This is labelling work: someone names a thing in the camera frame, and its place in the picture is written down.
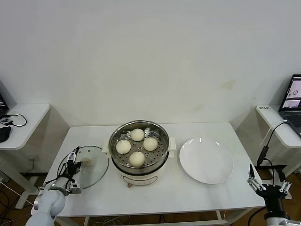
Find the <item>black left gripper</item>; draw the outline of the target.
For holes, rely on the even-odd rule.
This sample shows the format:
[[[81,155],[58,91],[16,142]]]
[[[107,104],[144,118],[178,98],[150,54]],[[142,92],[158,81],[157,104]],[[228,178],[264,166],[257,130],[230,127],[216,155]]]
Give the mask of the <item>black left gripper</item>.
[[[66,163],[66,170],[62,173],[62,177],[72,179],[74,175],[80,172],[82,162],[74,162],[76,160],[79,147],[76,147],[68,154],[68,161]]]

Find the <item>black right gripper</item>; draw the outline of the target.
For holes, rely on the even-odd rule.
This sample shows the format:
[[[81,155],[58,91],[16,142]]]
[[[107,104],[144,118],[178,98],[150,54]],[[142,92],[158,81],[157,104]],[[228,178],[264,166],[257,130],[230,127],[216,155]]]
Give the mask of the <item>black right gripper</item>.
[[[274,185],[263,185],[262,182],[255,177],[252,164],[249,166],[248,175],[249,178],[247,179],[247,183],[254,191],[256,191],[256,194],[262,197],[265,201],[267,212],[264,217],[289,218],[289,215],[284,211],[282,199],[287,196],[286,193],[289,192],[292,183],[286,180],[284,172],[281,169],[278,171],[281,187]]]

